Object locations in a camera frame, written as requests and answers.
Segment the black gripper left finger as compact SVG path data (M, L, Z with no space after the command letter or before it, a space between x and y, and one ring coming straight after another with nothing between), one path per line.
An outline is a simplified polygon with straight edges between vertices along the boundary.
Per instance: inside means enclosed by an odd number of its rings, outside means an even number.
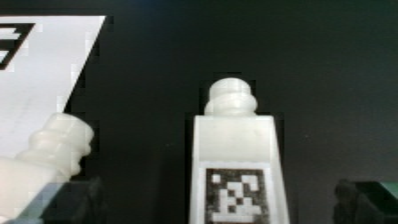
M100 178L45 186L24 210L24 224L107 224Z

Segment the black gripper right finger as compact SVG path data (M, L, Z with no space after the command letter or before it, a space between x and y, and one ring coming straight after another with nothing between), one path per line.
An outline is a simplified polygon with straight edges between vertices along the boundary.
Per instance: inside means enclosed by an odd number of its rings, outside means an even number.
M398 182L342 179L335 196L335 224L398 224Z

